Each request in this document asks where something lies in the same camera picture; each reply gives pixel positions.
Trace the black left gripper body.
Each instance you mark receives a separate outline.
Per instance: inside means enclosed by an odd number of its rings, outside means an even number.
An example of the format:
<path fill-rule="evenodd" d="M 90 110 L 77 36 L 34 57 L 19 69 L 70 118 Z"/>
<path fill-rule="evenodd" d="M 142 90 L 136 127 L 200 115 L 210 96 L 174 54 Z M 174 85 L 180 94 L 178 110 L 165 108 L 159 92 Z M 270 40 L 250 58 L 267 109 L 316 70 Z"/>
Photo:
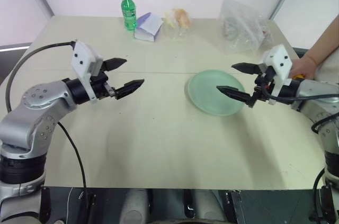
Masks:
<path fill-rule="evenodd" d="M 108 76 L 103 71 L 97 76 L 91 76 L 91 87 L 99 100 L 106 97 L 117 98 L 115 88 L 109 85 Z"/>

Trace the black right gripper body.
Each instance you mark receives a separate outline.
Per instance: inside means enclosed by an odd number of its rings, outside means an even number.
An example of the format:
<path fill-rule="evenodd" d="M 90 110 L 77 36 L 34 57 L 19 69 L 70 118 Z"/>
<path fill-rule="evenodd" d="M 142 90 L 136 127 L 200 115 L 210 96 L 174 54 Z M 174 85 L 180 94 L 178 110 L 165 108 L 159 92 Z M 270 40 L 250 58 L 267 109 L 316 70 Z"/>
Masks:
<path fill-rule="evenodd" d="M 254 87 L 254 102 L 257 100 L 266 102 L 270 98 L 269 96 L 272 93 L 270 89 L 270 84 L 274 81 L 275 70 L 272 66 L 265 66 L 264 64 L 254 65 L 254 73 L 258 74 Z"/>

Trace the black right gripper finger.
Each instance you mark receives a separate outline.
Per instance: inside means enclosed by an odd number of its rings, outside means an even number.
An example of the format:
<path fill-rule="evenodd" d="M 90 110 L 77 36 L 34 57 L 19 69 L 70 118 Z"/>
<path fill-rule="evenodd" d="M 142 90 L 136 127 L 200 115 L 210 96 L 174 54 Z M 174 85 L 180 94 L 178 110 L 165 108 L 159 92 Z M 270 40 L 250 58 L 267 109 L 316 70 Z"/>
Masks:
<path fill-rule="evenodd" d="M 250 74 L 250 75 L 254 75 L 254 74 L 261 75 L 262 74 L 260 67 L 257 64 L 240 62 L 240 63 L 233 64 L 231 67 L 239 72 Z"/>
<path fill-rule="evenodd" d="M 249 107 L 253 107 L 256 103 L 255 96 L 241 92 L 237 88 L 230 86 L 216 86 L 216 88 L 229 98 L 245 103 Z"/>

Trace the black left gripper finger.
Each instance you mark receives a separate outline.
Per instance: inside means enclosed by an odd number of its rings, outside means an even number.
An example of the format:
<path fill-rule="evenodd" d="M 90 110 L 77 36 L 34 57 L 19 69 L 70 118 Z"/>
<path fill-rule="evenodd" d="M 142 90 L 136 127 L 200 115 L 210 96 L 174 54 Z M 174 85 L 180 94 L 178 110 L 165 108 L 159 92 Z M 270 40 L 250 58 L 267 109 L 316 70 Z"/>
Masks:
<path fill-rule="evenodd" d="M 135 92 L 143 83 L 144 79 L 136 79 L 125 83 L 121 88 L 115 89 L 115 99 L 119 100 Z"/>
<path fill-rule="evenodd" d="M 125 62 L 127 62 L 127 60 L 123 58 L 111 58 L 111 59 L 105 60 L 102 63 L 102 71 L 115 70 L 119 68 L 121 65 L 123 65 Z"/>

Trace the person's bare hand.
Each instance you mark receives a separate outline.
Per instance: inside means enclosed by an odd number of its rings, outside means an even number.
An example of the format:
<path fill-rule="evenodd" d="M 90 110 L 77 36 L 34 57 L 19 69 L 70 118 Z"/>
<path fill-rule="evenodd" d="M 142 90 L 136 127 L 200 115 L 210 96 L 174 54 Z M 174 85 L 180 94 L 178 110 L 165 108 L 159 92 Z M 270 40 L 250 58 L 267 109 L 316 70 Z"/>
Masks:
<path fill-rule="evenodd" d="M 292 60 L 292 67 L 289 73 L 290 78 L 302 75 L 305 79 L 314 79 L 317 64 L 312 58 L 306 56 Z"/>

